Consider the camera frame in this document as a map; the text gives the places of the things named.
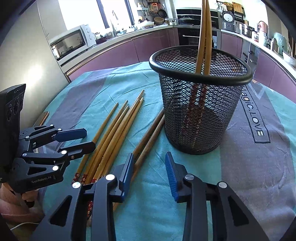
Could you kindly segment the left hand with bandage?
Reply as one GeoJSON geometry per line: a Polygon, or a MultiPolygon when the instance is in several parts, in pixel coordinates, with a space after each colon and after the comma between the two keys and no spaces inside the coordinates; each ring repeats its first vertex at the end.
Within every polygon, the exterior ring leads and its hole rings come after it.
{"type": "Polygon", "coordinates": [[[19,194],[7,183],[1,184],[1,215],[9,222],[40,222],[44,217],[38,202],[39,190],[19,194]]]}

